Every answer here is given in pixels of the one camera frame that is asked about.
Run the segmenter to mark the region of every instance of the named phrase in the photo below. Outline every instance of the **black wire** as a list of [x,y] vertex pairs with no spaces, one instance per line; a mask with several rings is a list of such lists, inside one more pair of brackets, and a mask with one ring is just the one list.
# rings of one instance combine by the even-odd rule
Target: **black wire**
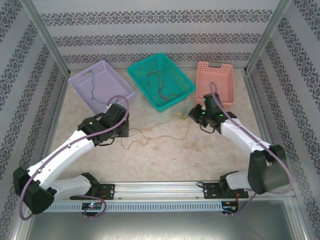
[[202,128],[202,125],[201,125],[201,124],[199,124],[199,125],[200,125],[200,129],[201,129],[202,131],[204,131],[205,133],[207,133],[207,134],[213,134],[213,133],[215,132],[215,129],[214,129],[214,128],[213,128],[213,131],[210,132],[210,131],[204,130],[204,129]]
[[[162,73],[162,75],[163,75],[163,82],[162,82],[162,83],[161,83],[161,80],[160,80],[160,77],[159,77],[159,73]],[[165,96],[163,95],[163,93],[161,92],[161,90],[162,90],[162,89],[164,88],[164,86],[165,86],[165,79],[166,79],[165,73],[164,73],[163,71],[161,71],[161,70],[157,71],[156,69],[153,69],[153,70],[151,70],[151,72],[146,76],[146,81],[148,82],[149,85],[151,85],[151,83],[149,82],[149,76],[150,76],[150,75],[153,75],[153,74],[156,74],[156,76],[157,76],[157,78],[158,78],[158,81],[159,81],[158,93],[159,93],[159,97],[160,97],[161,99],[166,100],[166,101],[168,101],[168,102],[171,102],[170,100],[168,100],[168,98],[170,98],[170,97],[172,97],[172,96],[179,98],[179,96],[178,96],[178,95],[175,95],[175,94],[171,94],[171,95],[169,95],[168,97],[165,97]]]
[[92,95],[91,100],[93,99],[93,100],[95,100],[97,103],[104,104],[104,105],[108,105],[107,103],[100,102],[100,101],[98,101],[97,99],[95,99],[95,97],[94,97],[94,90],[95,90],[95,88],[96,88],[96,87],[95,87],[95,84],[94,84],[95,75],[94,75],[93,72],[91,72],[91,74],[92,74],[92,85],[93,85],[93,89],[92,89],[92,91],[91,91],[91,95]]
[[111,138],[111,139],[112,139],[112,142],[110,142],[110,143],[106,143],[106,144],[99,144],[98,146],[100,146],[100,147],[104,147],[104,146],[109,146],[109,145],[113,144],[113,143],[114,143],[114,141],[115,141],[115,138]]
[[202,181],[200,181],[200,182],[198,182],[197,185],[198,185],[199,188],[203,189],[205,184]]

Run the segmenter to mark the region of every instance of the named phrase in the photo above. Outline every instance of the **metal frame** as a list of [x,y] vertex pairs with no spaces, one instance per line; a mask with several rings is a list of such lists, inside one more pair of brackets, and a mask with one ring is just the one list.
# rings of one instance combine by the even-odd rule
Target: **metal frame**
[[53,55],[54,60],[58,64],[60,70],[62,71],[63,75],[67,75],[70,70],[64,57],[60,53],[55,40],[51,36],[44,20],[42,19],[41,15],[39,14],[34,1],[33,0],[21,0],[22,6],[24,7],[25,11],[28,13],[29,17],[31,18],[34,26],[38,30],[40,36],[42,37],[44,43],[47,45],[50,53]]
[[279,4],[276,6],[276,9],[274,10],[274,13],[272,14],[270,21],[268,22],[268,25],[266,26],[258,44],[256,45],[253,53],[251,54],[251,57],[246,66],[247,73],[251,73],[252,70],[254,69],[258,59],[260,58],[263,50],[265,49],[269,39],[271,38],[271,35],[273,34],[274,30],[277,28],[277,25],[280,22],[280,19],[284,15],[290,3],[291,3],[291,0],[279,1]]
[[[114,200],[107,200],[107,212],[208,212],[222,211],[222,202],[231,202],[235,199],[204,199],[203,189],[197,181],[181,182],[102,182],[115,184]],[[294,191],[287,195],[274,195],[266,192],[257,195],[253,201],[280,200],[284,202],[289,223],[296,240],[309,240],[305,225],[301,224],[302,213]],[[52,204],[48,213],[82,212],[81,204],[90,200],[63,200]],[[30,227],[31,219],[16,222],[11,240],[25,240]]]
[[[271,138],[268,132],[267,124],[264,119],[264,115],[262,112],[262,108],[259,105],[258,97],[253,87],[253,83],[251,80],[250,73],[257,60],[259,59],[261,53],[263,52],[266,44],[268,43],[272,33],[277,27],[278,22],[283,16],[285,10],[287,9],[290,0],[280,0],[277,8],[275,9],[264,33],[262,34],[261,39],[259,40],[255,50],[253,51],[247,67],[245,70],[242,68],[242,76],[245,82],[245,86],[249,95],[249,99],[253,108],[254,116],[258,125],[258,129],[261,135],[261,139],[267,142],[271,142]],[[30,18],[32,19],[34,25],[38,29],[41,37],[43,38],[45,44],[48,46],[51,54],[53,55],[55,61],[60,67],[63,74],[66,76],[65,84],[62,90],[62,94],[58,101],[58,107],[55,112],[55,117],[53,120],[53,124],[48,136],[48,142],[45,147],[45,154],[47,155],[50,152],[50,148],[52,145],[52,141],[55,135],[56,127],[58,124],[59,115],[63,106],[64,98],[67,91],[67,79],[69,77],[70,70],[63,59],[55,41],[53,40],[49,30],[47,29],[43,19],[38,13],[34,3],[32,0],[21,0],[21,3]],[[198,205],[206,205],[208,204],[221,204],[224,201],[234,201],[234,199],[204,199],[203,190],[198,187],[198,182],[196,181],[185,181],[185,182],[115,182],[116,185],[114,192],[114,200],[107,200],[107,204],[110,206],[129,206],[129,205],[160,205],[166,203],[177,203],[177,204],[189,204],[192,206]],[[298,204],[298,200],[296,198],[295,192],[291,191],[287,195],[274,195],[271,193],[265,193],[263,195],[258,195],[253,201],[265,201],[265,200],[281,200],[284,202],[285,209],[287,212],[287,216],[289,219],[289,223],[291,225],[292,231],[294,233],[294,237],[297,240],[309,240],[310,235],[308,233],[306,224],[304,223],[302,212],[300,206]],[[57,205],[74,205],[90,202],[89,200],[63,200],[61,202],[54,203],[52,205],[52,209],[54,209]],[[220,211],[220,208],[212,208],[209,211]],[[74,212],[74,209],[66,208],[63,209],[62,212]],[[197,211],[204,211],[204,208],[197,208]],[[25,215],[30,214],[29,210],[24,211]],[[17,216],[17,221],[13,228],[11,240],[25,240],[27,237],[27,233],[30,227],[31,219],[27,221],[22,221]]]

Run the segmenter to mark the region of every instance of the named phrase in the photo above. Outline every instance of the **pink basket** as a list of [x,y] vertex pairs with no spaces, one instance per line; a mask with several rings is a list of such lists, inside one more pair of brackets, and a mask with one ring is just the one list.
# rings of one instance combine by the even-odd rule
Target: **pink basket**
[[210,82],[217,86],[222,106],[229,110],[235,104],[234,67],[231,64],[214,63],[209,66],[208,61],[200,61],[196,73],[196,104],[204,105],[204,95],[210,94]]

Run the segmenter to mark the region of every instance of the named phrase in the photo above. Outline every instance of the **plastic basket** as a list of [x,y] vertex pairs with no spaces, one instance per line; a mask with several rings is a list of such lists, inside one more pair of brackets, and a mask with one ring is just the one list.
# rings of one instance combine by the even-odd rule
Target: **plastic basket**
[[[122,95],[129,102],[132,102],[135,96],[129,84],[104,60],[70,77],[68,82],[94,114],[105,113],[107,102],[115,95]],[[115,102],[126,107],[123,99],[112,101]]]
[[[149,75],[154,70],[163,72],[164,78],[161,72],[158,73],[162,82],[156,74]],[[196,86],[190,79],[164,53],[157,53],[133,64],[128,67],[127,72],[158,112],[179,103],[196,90]],[[170,96],[167,100],[161,98],[160,83],[163,85],[160,92],[165,98],[170,95],[177,96]]]
[[196,73],[195,100],[204,105],[204,95],[211,93],[210,82],[217,86],[217,93],[224,109],[229,110],[235,104],[234,67],[231,64],[200,61]]

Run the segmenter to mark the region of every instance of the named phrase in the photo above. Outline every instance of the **striped wall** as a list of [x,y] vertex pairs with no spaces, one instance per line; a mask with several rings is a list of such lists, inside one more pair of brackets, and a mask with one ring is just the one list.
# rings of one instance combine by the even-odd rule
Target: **striped wall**
[[163,52],[180,67],[245,67],[279,0],[35,0],[71,70]]
[[282,145],[311,239],[320,239],[320,0],[293,0],[251,78]]
[[44,152],[64,76],[18,0],[0,0],[0,240],[16,221],[13,171]]

